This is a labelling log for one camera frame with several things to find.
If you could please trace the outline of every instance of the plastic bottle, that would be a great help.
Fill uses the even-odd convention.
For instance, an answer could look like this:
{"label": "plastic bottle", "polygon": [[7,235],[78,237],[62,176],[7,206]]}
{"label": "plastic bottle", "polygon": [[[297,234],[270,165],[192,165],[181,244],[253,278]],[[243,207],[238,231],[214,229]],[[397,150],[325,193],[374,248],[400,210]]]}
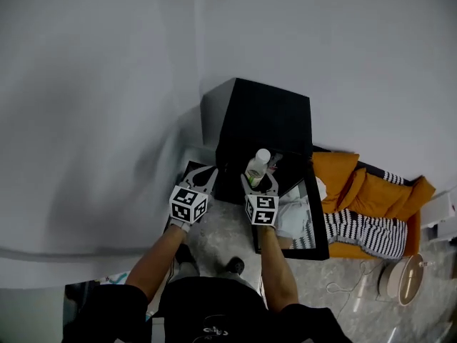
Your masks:
{"label": "plastic bottle", "polygon": [[267,149],[260,149],[257,151],[256,157],[249,160],[244,174],[252,188],[256,188],[263,179],[263,176],[268,169],[270,157],[270,151]]}

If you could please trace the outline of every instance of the black t-shirt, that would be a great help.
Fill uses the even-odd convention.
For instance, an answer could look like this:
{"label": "black t-shirt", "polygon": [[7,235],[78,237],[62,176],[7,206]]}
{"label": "black t-shirt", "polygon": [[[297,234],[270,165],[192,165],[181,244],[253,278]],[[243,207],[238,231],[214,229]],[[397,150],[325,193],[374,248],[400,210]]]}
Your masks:
{"label": "black t-shirt", "polygon": [[330,309],[293,304],[275,314],[254,290],[230,279],[188,277],[168,284],[159,311],[145,322],[147,305],[136,287],[96,287],[65,328],[64,342],[151,342],[153,321],[160,318],[166,342],[350,342]]}

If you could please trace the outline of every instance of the white glove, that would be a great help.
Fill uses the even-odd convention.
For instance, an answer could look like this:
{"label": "white glove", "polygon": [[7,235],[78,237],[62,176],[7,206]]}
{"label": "white glove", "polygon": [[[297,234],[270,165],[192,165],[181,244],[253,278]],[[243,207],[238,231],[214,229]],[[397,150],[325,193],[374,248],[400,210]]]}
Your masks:
{"label": "white glove", "polygon": [[188,222],[179,221],[177,219],[171,219],[170,225],[176,225],[177,227],[180,227],[181,229],[183,229],[186,233],[189,232],[189,230],[191,229],[191,226],[192,226]]}

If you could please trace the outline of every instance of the white wall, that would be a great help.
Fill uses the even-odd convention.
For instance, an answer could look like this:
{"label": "white wall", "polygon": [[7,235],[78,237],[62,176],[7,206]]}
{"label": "white wall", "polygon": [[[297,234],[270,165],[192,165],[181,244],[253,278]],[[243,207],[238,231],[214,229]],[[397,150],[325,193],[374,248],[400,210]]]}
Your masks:
{"label": "white wall", "polygon": [[313,142],[457,182],[457,0],[201,0],[204,90],[311,98]]}
{"label": "white wall", "polygon": [[177,1],[0,0],[0,287],[120,272],[162,233],[181,134],[201,141]]}
{"label": "white wall", "polygon": [[63,310],[63,287],[0,289],[0,342],[60,342]]}

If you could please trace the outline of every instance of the white box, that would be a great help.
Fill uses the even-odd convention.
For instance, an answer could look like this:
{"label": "white box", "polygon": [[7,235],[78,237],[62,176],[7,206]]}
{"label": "white box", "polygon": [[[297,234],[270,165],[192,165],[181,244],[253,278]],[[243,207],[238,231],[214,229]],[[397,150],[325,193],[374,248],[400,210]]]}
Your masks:
{"label": "white box", "polygon": [[208,194],[175,186],[171,193],[169,204],[170,217],[193,224],[208,209]]}
{"label": "white box", "polygon": [[278,214],[278,196],[256,196],[248,194],[246,200],[246,213],[252,225],[274,225]]}

